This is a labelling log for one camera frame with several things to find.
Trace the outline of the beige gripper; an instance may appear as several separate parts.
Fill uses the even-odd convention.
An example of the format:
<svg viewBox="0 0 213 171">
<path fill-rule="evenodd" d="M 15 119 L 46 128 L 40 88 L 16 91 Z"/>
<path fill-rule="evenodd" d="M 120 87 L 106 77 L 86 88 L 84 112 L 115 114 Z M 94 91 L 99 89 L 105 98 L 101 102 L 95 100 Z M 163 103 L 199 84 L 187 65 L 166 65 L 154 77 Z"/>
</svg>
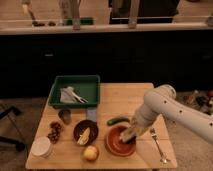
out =
<svg viewBox="0 0 213 171">
<path fill-rule="evenodd" d="M 130 127 L 123 132 L 123 140 L 129 141 L 133 137 L 139 137 L 147 131 L 147 123 L 144 119 L 133 118 Z"/>
</svg>

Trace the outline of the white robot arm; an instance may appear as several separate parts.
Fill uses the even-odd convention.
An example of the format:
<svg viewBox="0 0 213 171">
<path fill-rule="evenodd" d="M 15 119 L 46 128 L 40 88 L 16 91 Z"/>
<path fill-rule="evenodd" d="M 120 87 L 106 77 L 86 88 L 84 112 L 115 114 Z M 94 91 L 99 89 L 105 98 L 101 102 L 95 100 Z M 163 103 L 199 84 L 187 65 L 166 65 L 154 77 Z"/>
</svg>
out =
<svg viewBox="0 0 213 171">
<path fill-rule="evenodd" d="M 143 135 L 156 121 L 159 114 L 172 119 L 207 142 L 213 144 L 213 117 L 189 108 L 175 100 L 176 91 L 168 84 L 148 90 L 132 119 L 131 125 L 120 134 L 123 142 Z"/>
</svg>

